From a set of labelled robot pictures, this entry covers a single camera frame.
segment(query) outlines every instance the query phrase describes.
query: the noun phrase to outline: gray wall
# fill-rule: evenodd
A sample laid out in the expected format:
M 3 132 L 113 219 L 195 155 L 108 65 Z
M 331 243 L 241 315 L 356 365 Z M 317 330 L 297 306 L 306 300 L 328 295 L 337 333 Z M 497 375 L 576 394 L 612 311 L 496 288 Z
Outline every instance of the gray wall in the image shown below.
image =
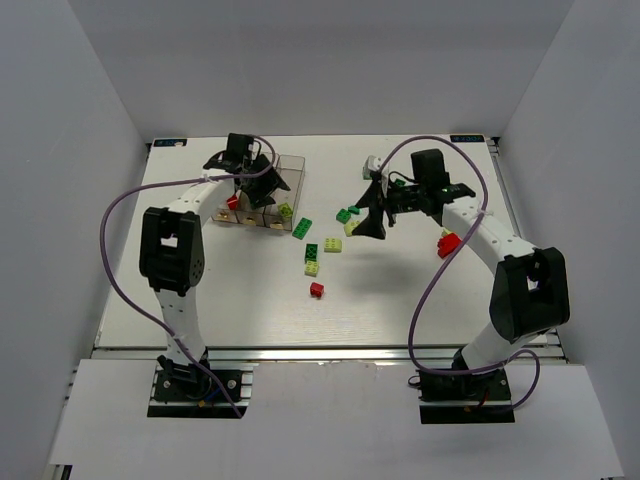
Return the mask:
M 100 216 L 145 151 L 65 0 L 4 2 L 0 64 L 0 478 L 31 480 L 104 305 Z
M 566 255 L 572 318 L 628 478 L 640 479 L 640 3 L 576 0 L 503 138 L 528 236 Z
M 573 0 L 70 0 L 142 136 L 499 134 Z

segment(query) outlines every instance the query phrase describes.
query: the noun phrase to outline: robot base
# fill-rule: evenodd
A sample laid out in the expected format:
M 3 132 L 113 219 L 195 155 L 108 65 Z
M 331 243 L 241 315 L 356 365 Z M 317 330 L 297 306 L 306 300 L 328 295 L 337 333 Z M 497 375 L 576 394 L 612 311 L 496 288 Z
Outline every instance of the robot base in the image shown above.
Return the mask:
M 511 390 L 503 369 L 445 377 L 418 372 L 420 423 L 514 423 Z
M 234 402 L 239 402 L 242 389 L 241 370 L 212 370 L 212 372 L 226 386 L 227 392 Z M 197 398 L 189 395 L 181 388 L 180 382 L 172 378 L 163 369 L 158 369 L 151 391 L 151 401 L 147 409 L 147 417 L 160 418 L 237 418 L 233 409 L 226 402 L 221 393 L 217 393 L 212 399 L 206 400 L 202 406 L 199 405 L 203 399 L 215 392 L 218 387 L 212 384 Z M 246 411 L 245 406 L 239 406 L 242 414 Z

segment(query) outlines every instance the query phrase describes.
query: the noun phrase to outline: clear container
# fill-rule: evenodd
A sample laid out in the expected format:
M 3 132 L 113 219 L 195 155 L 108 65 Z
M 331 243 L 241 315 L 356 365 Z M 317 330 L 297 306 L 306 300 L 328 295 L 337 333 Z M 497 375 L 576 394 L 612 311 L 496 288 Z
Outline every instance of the clear container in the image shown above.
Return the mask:
M 302 194 L 304 163 L 304 157 L 279 155 L 276 159 L 275 169 L 289 186 L 290 191 L 277 189 L 271 194 L 276 203 L 256 210 L 251 209 L 248 197 L 241 194 L 236 210 L 230 210 L 225 203 L 220 205 L 220 208 L 213 215 L 213 219 L 219 222 L 240 223 L 291 232 L 295 225 L 300 195 Z M 284 218 L 278 210 L 278 206 L 284 203 L 289 204 L 293 210 L 290 218 Z

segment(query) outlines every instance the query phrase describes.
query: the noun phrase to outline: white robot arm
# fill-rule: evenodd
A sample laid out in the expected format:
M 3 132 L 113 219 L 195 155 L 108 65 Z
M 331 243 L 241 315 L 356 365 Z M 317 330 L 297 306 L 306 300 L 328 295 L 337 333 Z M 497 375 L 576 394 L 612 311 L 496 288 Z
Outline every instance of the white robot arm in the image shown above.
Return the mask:
M 473 197 L 462 197 L 443 207 L 442 226 L 464 237 L 476 218 L 480 202 Z M 484 264 L 496 274 L 498 264 L 507 257 L 526 257 L 535 253 L 536 247 L 514 235 L 493 215 L 485 213 L 480 226 L 469 239 L 470 247 Z M 540 333 L 520 336 L 513 343 L 500 335 L 493 323 L 489 323 L 478 336 L 462 349 L 462 358 L 469 369 L 481 368 L 504 361 Z
M 215 183 L 201 183 L 190 187 L 180 198 L 171 202 L 160 214 L 165 218 L 176 215 L 175 218 L 182 214 L 189 214 L 190 222 L 197 222 L 200 226 L 213 215 L 216 209 L 226 199 L 234 193 L 233 180 L 221 180 Z M 182 245 L 179 245 L 181 238 L 178 232 L 172 233 L 168 239 L 161 240 L 161 247 L 175 248 L 176 253 Z M 198 248 L 193 252 L 191 257 L 191 286 L 197 285 L 196 278 L 199 281 L 204 271 L 204 252 Z M 154 288 L 154 292 L 162 309 L 162 317 L 167 325 L 175 332 L 176 336 L 182 340 L 182 343 L 189 349 L 195 358 L 206 358 L 206 347 L 200 328 L 198 327 L 198 312 L 196 308 L 196 289 L 188 288 L 180 291 L 180 288 Z M 178 348 L 175 340 L 167 336 L 167 352 L 166 358 L 177 365 L 189 365 L 189 360 L 184 353 Z
M 148 208 L 142 220 L 140 273 L 160 302 L 164 322 L 175 332 L 175 336 L 168 335 L 167 351 L 158 362 L 171 383 L 179 384 L 192 397 L 206 387 L 201 384 L 202 369 L 191 364 L 176 339 L 208 366 L 194 288 L 205 270 L 202 226 L 238 190 L 252 208 L 273 204 L 271 194 L 277 188 L 289 190 L 277 171 L 269 168 L 261 150 L 255 151 L 255 145 L 261 147 L 251 135 L 229 134 L 224 152 L 211 157 L 203 168 L 207 177 L 232 174 L 233 178 L 192 185 L 166 207 Z
M 385 182 L 385 172 L 371 173 L 371 184 L 357 207 L 367 218 L 353 235 L 384 239 L 401 213 L 421 211 L 464 237 L 475 223 L 480 204 L 464 184 L 451 184 L 439 149 L 411 155 L 410 185 Z M 453 369 L 469 370 L 506 361 L 520 347 L 569 319 L 565 263 L 555 248 L 539 249 L 514 235 L 492 215 L 485 215 L 467 245 L 494 274 L 489 305 L 491 323 L 454 358 Z

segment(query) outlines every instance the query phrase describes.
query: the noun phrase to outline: lime green lego brick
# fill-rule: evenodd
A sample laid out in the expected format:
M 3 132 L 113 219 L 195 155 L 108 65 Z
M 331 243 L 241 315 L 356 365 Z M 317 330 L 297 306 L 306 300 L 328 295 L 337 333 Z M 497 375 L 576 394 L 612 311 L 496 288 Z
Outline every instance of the lime green lego brick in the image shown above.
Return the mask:
M 342 240 L 339 238 L 327 238 L 324 241 L 324 251 L 329 253 L 342 252 Z
M 353 235 L 353 229 L 360 225 L 360 220 L 351 220 L 344 226 L 344 233 L 347 234 L 347 237 Z
M 338 220 L 340 223 L 347 223 L 350 218 L 351 214 L 344 208 L 340 209 L 340 211 L 336 215 L 336 220 Z
M 278 205 L 278 211 L 280 212 L 280 215 L 282 215 L 282 218 L 293 217 L 293 209 L 288 203 Z
M 315 277 L 318 275 L 318 270 L 320 269 L 320 264 L 318 262 L 308 261 L 304 264 L 304 274 L 309 275 L 310 277 Z
M 311 228 L 312 223 L 313 222 L 308 218 L 302 217 L 298 222 L 298 226 L 295 228 L 295 230 L 291 235 L 293 235 L 299 240 L 302 240 L 304 236 L 307 234 L 307 232 L 309 231 L 309 229 Z
M 304 261 L 316 262 L 318 260 L 318 244 L 307 243 L 307 247 L 304 250 Z

